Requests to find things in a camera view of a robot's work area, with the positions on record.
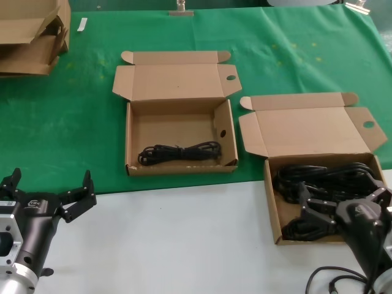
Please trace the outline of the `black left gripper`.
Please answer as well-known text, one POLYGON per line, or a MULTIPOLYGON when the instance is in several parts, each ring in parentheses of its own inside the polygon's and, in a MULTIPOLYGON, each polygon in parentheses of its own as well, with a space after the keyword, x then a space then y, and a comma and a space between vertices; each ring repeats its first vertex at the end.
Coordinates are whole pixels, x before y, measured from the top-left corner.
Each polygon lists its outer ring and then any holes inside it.
POLYGON ((15 261, 40 277, 60 216, 70 223, 97 204, 94 183, 86 170, 81 187, 57 195, 17 191, 20 179, 19 168, 2 179, 0 201, 17 202, 16 220, 23 243, 15 261))

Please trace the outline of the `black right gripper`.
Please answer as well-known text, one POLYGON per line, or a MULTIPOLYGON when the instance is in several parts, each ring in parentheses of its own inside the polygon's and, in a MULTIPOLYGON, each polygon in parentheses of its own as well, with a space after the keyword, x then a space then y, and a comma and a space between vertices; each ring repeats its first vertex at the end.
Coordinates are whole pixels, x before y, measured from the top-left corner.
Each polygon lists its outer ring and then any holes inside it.
POLYGON ((376 279, 387 270, 381 208, 390 206, 391 189, 373 177, 370 181, 374 187, 366 199, 347 200, 337 205, 336 202, 312 198, 302 182, 298 186, 298 200, 301 217, 321 228, 325 235, 335 234, 337 224, 339 234, 352 250, 364 274, 368 279, 376 279))

